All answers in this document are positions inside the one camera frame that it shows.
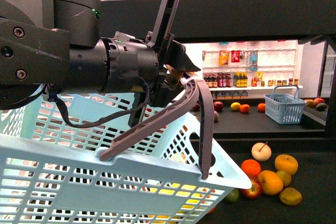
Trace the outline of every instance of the green indicator light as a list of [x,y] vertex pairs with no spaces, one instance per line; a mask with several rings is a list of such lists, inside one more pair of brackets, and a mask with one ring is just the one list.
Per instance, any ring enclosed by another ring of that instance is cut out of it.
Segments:
[[96,14],[96,19],[100,18],[100,13],[96,9],[92,9],[94,13]]

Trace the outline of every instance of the black cable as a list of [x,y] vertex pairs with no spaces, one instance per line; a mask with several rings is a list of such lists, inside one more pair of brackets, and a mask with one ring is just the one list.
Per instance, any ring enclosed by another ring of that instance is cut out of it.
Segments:
[[42,95],[45,92],[46,88],[47,88],[47,85],[44,85],[44,87],[41,89],[41,91],[38,92],[36,95],[33,95],[32,97],[27,97],[26,99],[24,99],[20,102],[17,102],[13,105],[0,107],[0,110],[16,110],[16,109],[19,109],[23,106],[26,106],[27,104],[35,101],[40,95]]
[[119,112],[116,112],[114,114],[108,115],[104,118],[101,118],[101,119],[99,119],[99,120],[97,120],[93,123],[86,123],[86,124],[73,124],[73,123],[71,123],[70,120],[69,120],[69,111],[68,111],[68,108],[67,108],[66,104],[64,103],[64,101],[57,97],[55,103],[56,103],[56,106],[57,106],[63,120],[69,126],[74,127],[74,128],[79,128],[79,129],[96,127],[96,126],[99,126],[101,124],[107,123],[107,122],[109,122],[113,119],[119,118],[123,115],[128,115],[128,114],[131,114],[135,111],[138,111],[138,110],[142,109],[143,107],[145,107],[147,105],[148,100],[149,100],[149,94],[150,94],[149,86],[142,78],[141,78],[141,80],[143,81],[143,90],[145,91],[145,94],[146,94],[146,98],[145,98],[145,101],[143,103],[140,103],[139,106],[136,107],[135,109],[119,111]]

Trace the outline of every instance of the small blue basket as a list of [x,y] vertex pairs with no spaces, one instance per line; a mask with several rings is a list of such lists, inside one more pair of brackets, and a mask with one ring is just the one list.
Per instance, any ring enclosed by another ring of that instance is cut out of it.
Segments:
[[296,87],[294,96],[289,94],[265,94],[266,110],[265,113],[279,124],[295,124],[301,122],[303,108],[307,104],[306,101],[299,98],[300,90],[297,85],[287,85],[287,87]]

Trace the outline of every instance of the screw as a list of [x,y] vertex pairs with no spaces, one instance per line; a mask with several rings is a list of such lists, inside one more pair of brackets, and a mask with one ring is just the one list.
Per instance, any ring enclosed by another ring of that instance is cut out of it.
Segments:
[[0,94],[0,101],[7,102],[8,100],[8,94],[7,93],[1,93]]
[[17,77],[19,80],[23,81],[24,79],[27,78],[27,72],[26,72],[25,70],[23,70],[23,69],[20,69],[20,70],[18,70],[18,71],[16,72],[16,77]]
[[22,39],[25,36],[25,31],[21,27],[15,27],[13,33],[19,39]]
[[8,58],[11,58],[13,56],[14,52],[13,52],[12,48],[10,48],[10,47],[2,47],[0,49],[0,54],[3,57],[8,59]]

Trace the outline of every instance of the light blue plastic basket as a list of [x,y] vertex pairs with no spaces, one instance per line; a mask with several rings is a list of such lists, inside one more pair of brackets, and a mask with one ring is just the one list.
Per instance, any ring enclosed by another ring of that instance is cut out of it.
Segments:
[[265,94],[265,114],[279,124],[296,124],[301,122],[303,109],[307,104],[300,99],[300,90],[297,85],[287,85],[287,87],[296,87],[294,95],[276,94],[275,89],[283,86],[275,86],[272,94]]
[[[73,122],[124,109],[131,94],[64,95]],[[157,110],[147,109],[145,117]],[[73,129],[42,99],[5,111],[0,127],[0,223],[196,223],[250,180],[213,140],[215,164],[201,179],[190,136],[200,123],[179,118],[102,162],[99,153],[129,129],[128,116]]]

